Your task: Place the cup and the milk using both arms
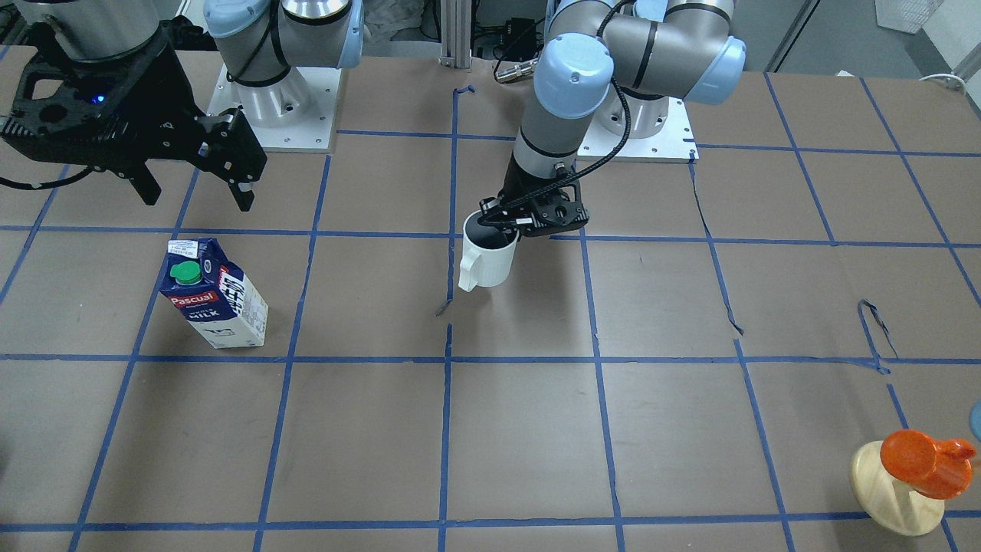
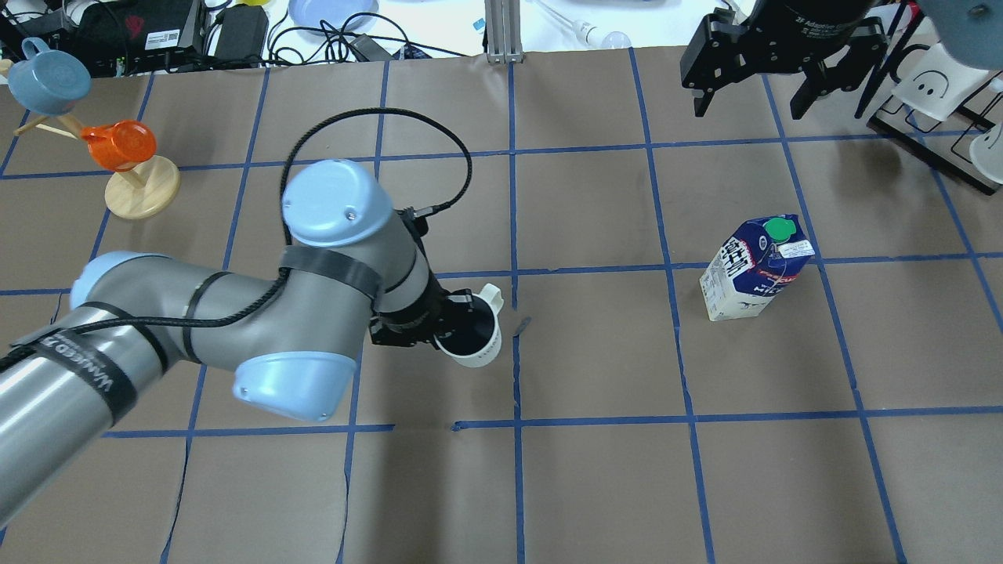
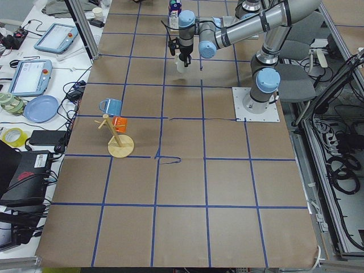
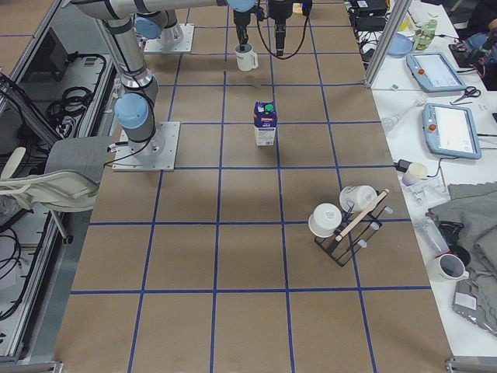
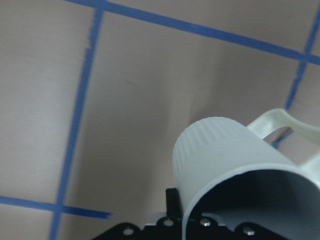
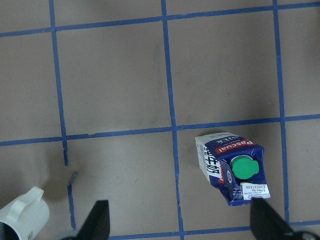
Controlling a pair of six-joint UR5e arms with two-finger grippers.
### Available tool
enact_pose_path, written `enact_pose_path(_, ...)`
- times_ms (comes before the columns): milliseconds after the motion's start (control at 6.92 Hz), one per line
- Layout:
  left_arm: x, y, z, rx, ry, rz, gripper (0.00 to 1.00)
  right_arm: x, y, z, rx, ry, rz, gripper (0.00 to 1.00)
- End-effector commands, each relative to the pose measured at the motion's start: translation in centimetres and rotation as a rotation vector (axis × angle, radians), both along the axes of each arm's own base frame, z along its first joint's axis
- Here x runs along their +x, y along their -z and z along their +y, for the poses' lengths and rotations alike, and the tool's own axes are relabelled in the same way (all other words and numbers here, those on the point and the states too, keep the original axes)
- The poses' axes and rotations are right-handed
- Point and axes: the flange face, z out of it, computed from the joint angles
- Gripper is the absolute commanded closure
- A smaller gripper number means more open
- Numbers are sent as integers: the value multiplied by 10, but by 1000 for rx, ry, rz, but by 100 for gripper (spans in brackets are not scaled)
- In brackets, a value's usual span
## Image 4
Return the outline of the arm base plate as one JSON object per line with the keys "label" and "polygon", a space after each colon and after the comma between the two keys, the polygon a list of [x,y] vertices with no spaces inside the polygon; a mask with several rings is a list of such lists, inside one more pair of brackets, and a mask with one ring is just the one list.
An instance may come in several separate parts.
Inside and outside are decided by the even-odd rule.
{"label": "arm base plate", "polygon": [[180,122],[162,121],[155,124],[155,135],[144,150],[144,144],[129,142],[124,130],[120,141],[127,144],[116,149],[112,169],[117,172],[173,171],[176,163]]}
{"label": "arm base plate", "polygon": [[193,23],[177,23],[163,29],[159,38],[147,40],[144,44],[146,54],[188,54],[193,46]]}

